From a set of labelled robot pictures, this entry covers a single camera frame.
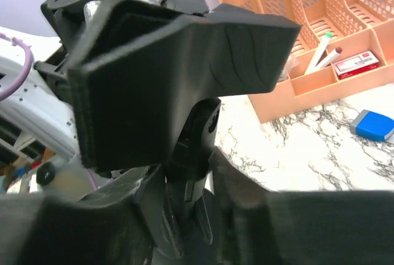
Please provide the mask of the round-base mic stand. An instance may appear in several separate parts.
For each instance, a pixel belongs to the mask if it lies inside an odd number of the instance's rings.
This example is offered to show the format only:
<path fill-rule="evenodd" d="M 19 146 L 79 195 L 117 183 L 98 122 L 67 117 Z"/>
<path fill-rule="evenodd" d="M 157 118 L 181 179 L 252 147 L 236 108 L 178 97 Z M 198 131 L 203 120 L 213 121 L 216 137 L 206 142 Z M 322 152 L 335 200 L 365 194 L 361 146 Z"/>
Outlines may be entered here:
<path fill-rule="evenodd" d="M 220 105 L 219 98 L 194 105 L 169 161 L 164 164 L 162 224 L 164 238 L 173 252 L 161 251 L 170 258 L 182 259 L 196 250 L 198 242 L 210 246 L 213 241 L 203 194 L 211 171 L 209 158 L 214 150 Z"/>

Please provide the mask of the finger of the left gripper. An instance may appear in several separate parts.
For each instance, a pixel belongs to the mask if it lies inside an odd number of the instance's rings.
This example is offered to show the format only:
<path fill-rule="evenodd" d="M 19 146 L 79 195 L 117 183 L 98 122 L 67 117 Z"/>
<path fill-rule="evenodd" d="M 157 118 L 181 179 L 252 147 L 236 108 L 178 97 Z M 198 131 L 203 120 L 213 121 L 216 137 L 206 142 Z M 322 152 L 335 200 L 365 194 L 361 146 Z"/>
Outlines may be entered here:
<path fill-rule="evenodd" d="M 198 82 L 198 98 L 270 93 L 301 25 L 282 16 L 258 14 L 231 4 L 198 12 L 212 26 Z"/>
<path fill-rule="evenodd" d="M 98 172 L 168 159 L 214 95 L 212 24 L 138 0 L 102 0 L 66 61 L 81 160 Z"/>

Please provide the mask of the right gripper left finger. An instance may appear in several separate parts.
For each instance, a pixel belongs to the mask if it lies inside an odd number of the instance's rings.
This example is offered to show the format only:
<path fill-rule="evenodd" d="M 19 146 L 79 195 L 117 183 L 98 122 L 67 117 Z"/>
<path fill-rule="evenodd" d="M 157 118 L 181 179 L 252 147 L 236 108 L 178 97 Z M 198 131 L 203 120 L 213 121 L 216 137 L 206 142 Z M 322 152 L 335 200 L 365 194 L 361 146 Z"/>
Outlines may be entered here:
<path fill-rule="evenodd" d="M 183 255 L 164 224 L 161 167 L 129 170 L 73 202 L 43 193 L 1 197 L 2 264 L 151 264 Z"/>

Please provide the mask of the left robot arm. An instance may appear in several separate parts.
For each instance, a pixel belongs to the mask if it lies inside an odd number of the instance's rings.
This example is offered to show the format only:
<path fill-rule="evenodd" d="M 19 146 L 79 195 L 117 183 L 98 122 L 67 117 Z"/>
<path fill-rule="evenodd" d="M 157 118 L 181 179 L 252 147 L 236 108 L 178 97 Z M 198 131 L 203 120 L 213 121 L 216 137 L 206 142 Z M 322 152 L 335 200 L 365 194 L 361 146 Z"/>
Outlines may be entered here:
<path fill-rule="evenodd" d="M 13 121 L 41 143 L 103 174 L 163 165 L 207 170 L 221 97 L 271 92 L 300 33 L 296 22 L 205 0 L 47 0 L 60 40 L 17 86 Z"/>

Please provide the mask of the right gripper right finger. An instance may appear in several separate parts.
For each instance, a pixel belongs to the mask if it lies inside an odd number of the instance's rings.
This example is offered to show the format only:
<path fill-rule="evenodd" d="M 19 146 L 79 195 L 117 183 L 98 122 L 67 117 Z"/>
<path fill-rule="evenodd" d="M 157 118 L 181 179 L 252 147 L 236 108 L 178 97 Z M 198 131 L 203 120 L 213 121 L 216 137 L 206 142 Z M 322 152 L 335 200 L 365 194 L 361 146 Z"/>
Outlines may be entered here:
<path fill-rule="evenodd" d="M 211 154 L 222 264 L 392 264 L 391 191 L 273 192 Z"/>

